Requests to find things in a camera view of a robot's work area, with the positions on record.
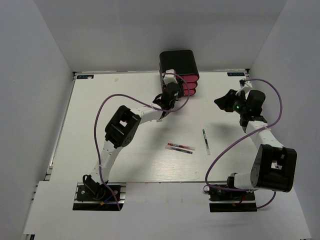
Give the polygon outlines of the pink drawer with black knob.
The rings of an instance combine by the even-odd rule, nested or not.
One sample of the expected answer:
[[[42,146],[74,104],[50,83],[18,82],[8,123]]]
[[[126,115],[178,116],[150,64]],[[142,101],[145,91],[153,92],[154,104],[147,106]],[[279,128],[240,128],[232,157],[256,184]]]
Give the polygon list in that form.
[[[182,81],[182,79],[186,82],[186,83],[195,83],[199,80],[199,76],[198,75],[179,75],[176,76],[176,79],[179,81]]]

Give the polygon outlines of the green pen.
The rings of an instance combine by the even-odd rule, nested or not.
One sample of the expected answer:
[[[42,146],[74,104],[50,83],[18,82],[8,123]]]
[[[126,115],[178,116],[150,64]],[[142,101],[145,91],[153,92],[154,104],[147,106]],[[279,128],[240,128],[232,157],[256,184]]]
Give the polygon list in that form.
[[[206,148],[207,155],[211,155],[207,135],[206,135],[206,132],[204,129],[202,129],[202,134],[203,134],[203,138],[204,138],[204,142],[205,142],[205,148]]]

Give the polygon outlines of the red pen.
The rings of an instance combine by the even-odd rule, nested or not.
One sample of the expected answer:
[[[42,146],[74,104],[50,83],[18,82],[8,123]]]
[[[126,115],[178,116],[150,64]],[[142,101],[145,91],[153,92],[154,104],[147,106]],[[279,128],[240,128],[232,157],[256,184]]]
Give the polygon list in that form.
[[[175,148],[181,148],[181,149],[185,149],[185,150],[190,150],[190,151],[195,151],[196,150],[195,147],[192,147],[192,146],[175,144],[175,143],[170,143],[170,142],[168,142],[167,145],[171,146],[171,147],[175,147]]]

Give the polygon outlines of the purple pen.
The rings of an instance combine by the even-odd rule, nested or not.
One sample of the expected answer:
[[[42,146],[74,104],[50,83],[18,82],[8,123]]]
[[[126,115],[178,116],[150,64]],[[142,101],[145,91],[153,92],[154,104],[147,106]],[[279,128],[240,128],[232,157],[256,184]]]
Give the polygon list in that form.
[[[169,145],[166,145],[166,146],[165,146],[165,149],[171,150],[171,151],[177,151],[177,152],[181,152],[181,153],[186,153],[186,154],[190,154],[190,155],[193,154],[192,151],[185,150],[185,149],[180,149],[180,148],[173,147],[173,146],[169,146]]]

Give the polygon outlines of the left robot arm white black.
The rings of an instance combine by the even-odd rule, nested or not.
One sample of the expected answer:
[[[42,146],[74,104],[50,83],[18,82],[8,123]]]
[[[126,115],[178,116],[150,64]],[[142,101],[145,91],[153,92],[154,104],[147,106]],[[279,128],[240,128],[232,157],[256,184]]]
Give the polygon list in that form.
[[[82,182],[90,196],[99,200],[105,196],[109,175],[120,151],[133,140],[139,125],[153,120],[161,120],[169,113],[177,112],[174,109],[176,101],[183,97],[183,86],[180,82],[168,83],[158,94],[152,104],[147,104],[126,94],[113,94],[108,96],[101,104],[95,118],[93,136],[98,155],[98,162],[90,174],[82,178]],[[99,150],[97,142],[97,124],[100,113],[107,100],[113,97],[124,97],[133,100],[142,107],[128,108],[121,105],[114,113],[105,127],[104,146]]]

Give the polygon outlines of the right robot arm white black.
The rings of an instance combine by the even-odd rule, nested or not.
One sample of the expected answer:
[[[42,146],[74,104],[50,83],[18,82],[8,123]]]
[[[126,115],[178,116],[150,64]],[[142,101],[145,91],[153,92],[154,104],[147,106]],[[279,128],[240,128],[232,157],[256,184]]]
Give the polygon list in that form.
[[[290,192],[293,187],[297,162],[297,152],[283,146],[272,134],[268,123],[262,116],[262,106],[266,99],[263,92],[250,90],[228,93],[214,100],[225,112],[240,115],[240,126],[257,148],[257,154],[250,171],[233,173],[227,178],[226,195],[236,200],[244,190],[258,189],[276,192]]]

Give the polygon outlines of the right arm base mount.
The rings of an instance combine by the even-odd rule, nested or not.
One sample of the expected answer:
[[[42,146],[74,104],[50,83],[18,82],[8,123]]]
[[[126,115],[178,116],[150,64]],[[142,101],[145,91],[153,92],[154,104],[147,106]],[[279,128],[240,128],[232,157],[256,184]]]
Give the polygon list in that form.
[[[256,212],[256,198],[253,192],[224,191],[205,185],[203,192],[209,196],[211,213],[249,213]]]

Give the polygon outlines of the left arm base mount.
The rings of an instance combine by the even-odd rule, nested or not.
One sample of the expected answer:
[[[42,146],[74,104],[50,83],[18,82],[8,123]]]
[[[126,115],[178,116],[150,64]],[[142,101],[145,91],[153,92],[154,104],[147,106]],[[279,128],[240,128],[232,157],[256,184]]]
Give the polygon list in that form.
[[[83,184],[78,183],[76,187],[73,211],[98,211],[98,212],[118,212],[122,209],[126,198],[125,183],[111,183],[109,187],[112,189],[115,198],[111,191],[105,187],[97,195],[94,194]]]

